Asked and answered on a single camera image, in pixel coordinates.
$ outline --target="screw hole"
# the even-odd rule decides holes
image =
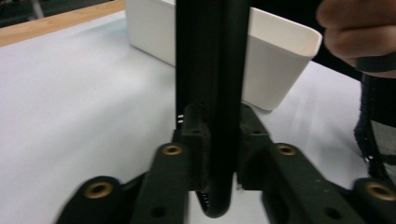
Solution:
[[[292,147],[279,147],[278,150],[281,154],[285,156],[293,156],[297,153],[296,150]]]
[[[163,149],[163,154],[174,156],[180,154],[183,151],[181,147],[178,146],[168,146]]]
[[[106,197],[113,190],[113,185],[108,182],[97,182],[91,184],[85,189],[84,195],[90,199],[99,199]]]
[[[340,214],[340,212],[338,212],[336,209],[330,208],[330,207],[325,208],[325,209],[324,209],[324,213],[325,213],[328,217],[330,217],[330,218],[332,218],[332,219],[340,219],[340,218],[342,217],[341,214]]]
[[[166,209],[164,207],[155,207],[151,209],[152,217],[164,217],[166,215]]]

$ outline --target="human hand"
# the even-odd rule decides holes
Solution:
[[[351,66],[396,51],[396,0],[323,0],[317,19],[326,28],[325,46]],[[367,74],[396,78],[396,71]]]

